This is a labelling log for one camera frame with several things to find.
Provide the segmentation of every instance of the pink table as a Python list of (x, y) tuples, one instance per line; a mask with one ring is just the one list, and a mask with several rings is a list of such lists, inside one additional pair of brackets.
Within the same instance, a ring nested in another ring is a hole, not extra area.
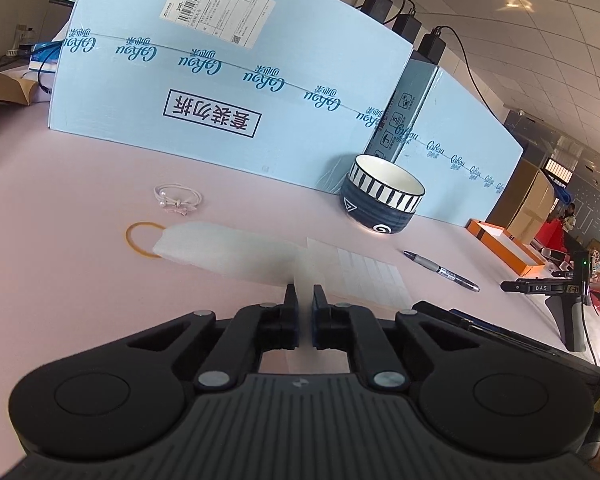
[[(124, 237), (137, 221), (216, 222), (300, 246), (314, 238), (396, 265), (414, 301), (564, 348), (544, 305), (504, 294), (499, 283), (515, 275), (462, 228), (416, 217), (401, 234), (378, 235), (348, 219), (336, 196), (50, 131), (47, 114), (46, 104), (0, 112), (0, 474), (23, 456), (7, 401), (33, 368), (192, 310), (222, 319), (246, 304), (282, 300), (278, 287), (139, 256)], [(166, 182), (199, 190), (203, 205), (186, 219), (165, 213), (153, 188)], [(408, 261), (404, 249), (461, 273), (481, 292)]]

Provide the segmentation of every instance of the dark blue bowl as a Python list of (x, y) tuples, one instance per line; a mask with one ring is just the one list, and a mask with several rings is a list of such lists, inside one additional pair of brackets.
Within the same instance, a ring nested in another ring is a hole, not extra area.
[(347, 214), (378, 233), (402, 231), (425, 189), (410, 173), (373, 155), (359, 155), (340, 188)]

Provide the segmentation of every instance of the pen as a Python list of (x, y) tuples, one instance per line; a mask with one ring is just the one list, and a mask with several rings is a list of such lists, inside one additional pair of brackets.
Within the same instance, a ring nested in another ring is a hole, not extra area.
[(458, 274), (451, 272), (445, 267), (440, 267), (436, 262), (432, 262), (431, 260), (427, 260), (422, 256), (419, 256), (416, 253), (411, 253), (409, 251), (402, 251), (408, 259), (413, 260), (417, 264), (426, 267), (429, 270), (433, 270), (433, 272), (437, 272), (440, 276), (444, 276), (446, 279), (451, 280), (452, 282), (456, 282), (458, 285), (464, 286), (464, 288), (468, 288), (474, 292), (480, 292), (480, 287), (477, 286), (474, 282), (470, 282), (468, 279), (459, 276)]

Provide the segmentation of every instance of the barcode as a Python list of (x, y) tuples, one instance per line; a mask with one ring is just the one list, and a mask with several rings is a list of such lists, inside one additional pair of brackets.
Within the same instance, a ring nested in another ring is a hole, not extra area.
[(180, 9), (180, 14), (178, 15), (178, 19), (183, 22), (189, 23), (189, 20), (191, 19), (191, 15), (192, 15), (193, 11), (196, 10), (196, 7), (198, 6), (199, 2), (200, 2), (200, 0), (187, 0), (186, 2), (184, 2), (184, 5)]

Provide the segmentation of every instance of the ribbed black surface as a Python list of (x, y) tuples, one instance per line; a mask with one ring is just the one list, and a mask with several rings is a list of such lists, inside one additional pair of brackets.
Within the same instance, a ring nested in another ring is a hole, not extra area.
[(438, 440), (398, 396), (354, 375), (252, 375), (200, 397), (162, 441), (119, 460), (29, 456), (6, 480), (595, 480), (579, 459), (490, 462)]

